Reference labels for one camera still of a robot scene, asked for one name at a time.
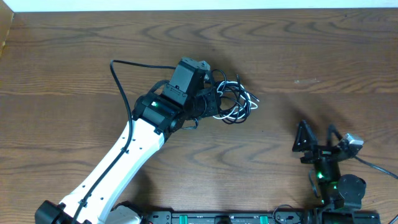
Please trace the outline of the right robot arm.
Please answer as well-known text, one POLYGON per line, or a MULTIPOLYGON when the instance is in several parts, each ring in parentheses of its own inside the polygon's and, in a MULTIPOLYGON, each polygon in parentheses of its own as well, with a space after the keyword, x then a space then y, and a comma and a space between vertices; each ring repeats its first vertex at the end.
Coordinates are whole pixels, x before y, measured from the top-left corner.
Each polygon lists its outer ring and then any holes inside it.
POLYGON ((343 136, 331 124, 326 144, 320 145, 310 125, 304 120, 299 122, 292 151, 304 153, 301 163, 314 166, 317 186, 313 191, 323 201, 321 207, 305 212, 304 223, 354 223, 366 182, 353 174, 342 175, 339 163, 354 158, 363 144, 360 137, 350 133, 343 136))

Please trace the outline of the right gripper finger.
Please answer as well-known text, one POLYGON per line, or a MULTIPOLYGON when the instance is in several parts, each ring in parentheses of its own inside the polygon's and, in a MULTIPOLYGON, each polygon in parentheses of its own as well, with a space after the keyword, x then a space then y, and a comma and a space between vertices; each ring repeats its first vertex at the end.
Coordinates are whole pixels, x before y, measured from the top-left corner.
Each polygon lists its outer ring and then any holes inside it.
POLYGON ((336 127, 333 124, 330 124, 328 127, 328 131, 326 134, 326 145, 327 146, 332 146, 332 135, 335 135, 335 137, 337 138, 337 140, 342 140, 343 137, 342 135, 339 133, 339 131, 336 129, 336 127))
POLYGON ((310 125, 305 120, 301 120, 301 122, 299 122, 298 124, 298 130, 296 133, 292 151, 293 152, 313 151, 313 149, 317 145, 318 145, 318 139, 316 135, 313 133, 310 125))

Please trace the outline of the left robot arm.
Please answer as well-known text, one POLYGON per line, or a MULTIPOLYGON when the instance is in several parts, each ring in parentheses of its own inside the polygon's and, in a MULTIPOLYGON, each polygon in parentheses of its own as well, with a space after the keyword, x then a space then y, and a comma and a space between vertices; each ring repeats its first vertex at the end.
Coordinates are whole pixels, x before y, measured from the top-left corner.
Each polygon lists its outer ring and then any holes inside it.
POLYGON ((46 200, 36 223, 142 223, 136 209, 116 201, 144 163, 187 120, 216 115, 220 102, 210 65, 182 58, 170 80, 157 82, 134 107, 119 139, 91 174, 60 203, 46 200))

